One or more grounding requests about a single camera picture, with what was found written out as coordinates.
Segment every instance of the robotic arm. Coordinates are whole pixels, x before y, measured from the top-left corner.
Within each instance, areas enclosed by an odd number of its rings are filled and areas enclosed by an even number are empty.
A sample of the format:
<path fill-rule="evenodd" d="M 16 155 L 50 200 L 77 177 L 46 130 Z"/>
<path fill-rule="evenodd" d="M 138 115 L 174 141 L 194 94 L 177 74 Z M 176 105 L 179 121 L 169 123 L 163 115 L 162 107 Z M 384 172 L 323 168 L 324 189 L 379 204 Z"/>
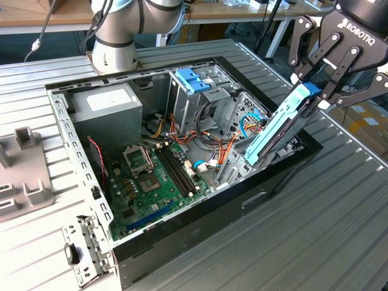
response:
<path fill-rule="evenodd" d="M 108 15 L 96 32 L 92 61 L 102 73 L 135 69 L 138 58 L 133 35 L 175 33 L 184 19 L 183 0 L 93 0 L 93 12 L 101 9 Z"/>
<path fill-rule="evenodd" d="M 245 158 L 253 165 L 260 156 L 286 145 L 319 109 L 347 107 L 388 93 L 388 0 L 339 0 L 324 18 L 299 17 L 295 22 L 289 65 L 294 85 L 267 127 L 248 147 Z M 320 32 L 318 50 L 307 57 L 308 40 Z M 324 64 L 333 73 L 322 88 L 310 82 Z M 349 73 L 377 68 L 369 88 L 343 93 Z"/>

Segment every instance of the metal chassis frame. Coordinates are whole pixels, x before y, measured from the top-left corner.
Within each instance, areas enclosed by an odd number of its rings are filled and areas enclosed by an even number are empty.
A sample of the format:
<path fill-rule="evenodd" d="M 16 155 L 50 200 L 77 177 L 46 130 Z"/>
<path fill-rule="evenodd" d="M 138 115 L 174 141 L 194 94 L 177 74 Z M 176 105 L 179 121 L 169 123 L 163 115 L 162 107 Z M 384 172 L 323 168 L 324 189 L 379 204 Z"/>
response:
<path fill-rule="evenodd" d="M 235 78 L 244 89 L 251 94 L 251 96 L 258 99 L 270 112 L 276 110 L 277 105 L 223 57 L 172 64 L 167 67 L 158 68 L 157 71 L 158 73 L 160 73 L 160 70 L 168 72 L 173 70 L 171 69 L 172 67 L 196 66 L 203 65 L 207 62 L 216 62 L 216 64 L 233 76 L 233 78 Z M 78 84 L 78 88 L 90 87 L 92 83 L 93 85 L 113 84 L 122 82 L 122 80 L 131 79 L 127 75 L 132 75 L 133 78 L 137 78 L 136 76 L 150 76 L 150 70 L 151 69 L 138 71 L 136 74 L 133 72 L 117 73 L 107 76 L 80 79 L 77 81 L 50 84 L 46 86 L 46 89 L 51 93 L 60 94 L 68 89 L 74 89 L 74 84 Z M 59 112 L 62 110 L 62 114 L 67 114 L 63 103 L 57 103 L 55 102 L 55 99 L 52 101 L 52 106 L 55 108 L 55 111 Z M 69 124 L 69 120 L 66 119 L 66 117 L 61 119 L 59 116 L 57 123 L 61 128 L 61 134 L 64 129 L 69 129 L 68 126 L 72 126 L 71 123 Z M 204 241 L 212 234 L 246 215 L 260 206 L 264 201 L 279 193 L 302 166 L 311 161 L 322 149 L 321 145 L 304 130 L 300 131 L 298 138 L 304 143 L 304 149 L 263 170 L 260 172 L 259 176 L 251 176 L 244 182 L 237 183 L 234 186 L 223 190 L 222 195 L 213 196 L 191 209 L 170 218 L 168 221 L 155 225 L 147 230 L 146 235 L 138 235 L 131 240 L 114 247 L 113 253 L 118 263 L 122 289 L 140 281 L 161 265 L 179 256 L 201 241 Z M 76 150 L 79 150 L 79 152 L 84 154 L 81 145 L 75 146 L 73 144 L 73 146 Z M 74 151 L 68 150 L 68 148 L 70 148 L 70 144 L 67 144 L 66 148 L 70 156 L 70 153 Z M 89 164 L 86 157 L 82 157 L 82 159 L 85 160 L 83 162 Z M 88 185 L 88 187 L 91 189 L 94 186 L 99 187 L 94 173 L 91 170 L 86 175 L 94 177 L 95 180 L 95 182 L 91 181 L 91 184 Z M 102 201 L 106 203 L 105 198 L 100 195 L 97 196 L 97 199 L 94 198 L 95 201 L 93 201 L 92 194 L 89 194 L 88 196 L 89 197 L 86 197 L 86 201 L 95 203 L 93 209 L 97 213 L 100 212 L 98 217 L 105 216 L 105 218 L 107 218 L 106 221 L 100 221 L 100 223 L 103 227 L 108 227 L 113 217 L 109 215 L 110 209 L 109 207 L 106 207 L 109 211 L 106 210 L 101 213 L 102 207 L 99 207 L 101 202 L 100 199 L 103 199 Z"/>

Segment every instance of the desk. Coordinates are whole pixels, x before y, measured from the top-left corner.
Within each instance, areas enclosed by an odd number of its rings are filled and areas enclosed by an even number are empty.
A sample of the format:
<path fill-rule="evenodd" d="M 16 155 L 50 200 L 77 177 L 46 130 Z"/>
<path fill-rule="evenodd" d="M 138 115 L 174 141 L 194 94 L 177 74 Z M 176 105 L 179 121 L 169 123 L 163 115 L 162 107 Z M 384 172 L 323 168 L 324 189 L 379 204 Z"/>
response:
<path fill-rule="evenodd" d="M 291 87 L 230 39 L 138 55 L 145 68 L 223 56 L 278 104 Z M 0 136 L 22 126 L 41 134 L 56 198 L 0 224 L 0 290 L 78 290 L 61 227 L 89 208 L 44 84 L 91 76 L 85 56 L 0 66 L 0 115 L 12 120 L 0 123 Z M 324 148 L 279 195 L 131 290 L 381 290 L 388 278 L 388 166 L 324 113 L 305 129 Z M 87 290 L 120 288 L 111 274 Z"/>
<path fill-rule="evenodd" d="M 278 11 L 275 20 L 281 21 L 281 23 L 266 57 L 271 58 L 274 56 L 291 20 L 301 15 L 323 16 L 326 13 L 319 12 L 304 2 L 291 5 L 288 10 Z M 266 20 L 268 20 L 269 15 L 270 12 L 267 13 Z M 88 0 L 68 0 L 52 15 L 47 32 L 88 30 L 92 16 L 93 13 Z M 249 5 L 244 5 L 241 8 L 231 8 L 224 5 L 222 0 L 214 4 L 194 2 L 191 5 L 190 24 L 262 21 L 263 16 L 264 9 L 257 10 Z M 3 10 L 0 10 L 0 35 L 39 33 L 45 17 L 46 15 L 43 13 L 3 7 Z M 156 46 L 166 45 L 166 40 L 167 35 L 158 34 Z"/>

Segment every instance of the aluminum table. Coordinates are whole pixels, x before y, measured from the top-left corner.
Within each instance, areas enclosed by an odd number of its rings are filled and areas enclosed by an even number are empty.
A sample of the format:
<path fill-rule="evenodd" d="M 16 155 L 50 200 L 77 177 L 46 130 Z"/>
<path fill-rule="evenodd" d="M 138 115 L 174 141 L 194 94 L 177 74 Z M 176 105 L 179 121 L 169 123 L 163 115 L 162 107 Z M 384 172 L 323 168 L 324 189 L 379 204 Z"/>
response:
<path fill-rule="evenodd" d="M 289 83 L 242 44 L 138 51 L 144 67 L 222 55 L 281 102 Z M 54 205 L 0 224 L 1 290 L 78 290 L 61 227 L 88 214 L 44 84 L 94 76 L 86 57 L 0 66 L 0 136 L 43 138 Z M 278 196 L 131 290 L 379 290 L 388 280 L 387 165 L 324 113 L 306 126 L 323 146 Z M 120 290 L 113 274 L 87 290 Z"/>

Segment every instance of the table leg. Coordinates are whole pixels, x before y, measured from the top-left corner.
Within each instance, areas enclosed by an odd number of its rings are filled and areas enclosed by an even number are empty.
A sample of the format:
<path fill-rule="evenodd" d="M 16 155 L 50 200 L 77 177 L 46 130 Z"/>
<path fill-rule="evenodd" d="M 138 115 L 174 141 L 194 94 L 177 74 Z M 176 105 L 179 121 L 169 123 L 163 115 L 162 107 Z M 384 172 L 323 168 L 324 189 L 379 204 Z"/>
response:
<path fill-rule="evenodd" d="M 168 35 L 157 34 L 155 47 L 165 47 L 167 45 Z"/>
<path fill-rule="evenodd" d="M 284 33 L 286 32 L 287 27 L 290 24 L 290 21 L 291 21 L 291 19 L 286 18 L 285 20 L 282 20 L 280 22 L 279 28 L 276 31 L 275 37 L 273 38 L 272 43 L 271 43 L 271 45 L 268 49 L 268 52 L 266 54 L 266 58 L 273 58 L 273 56 L 275 55 L 275 52 L 276 52 L 277 48 L 279 47 L 281 39 L 283 38 Z"/>

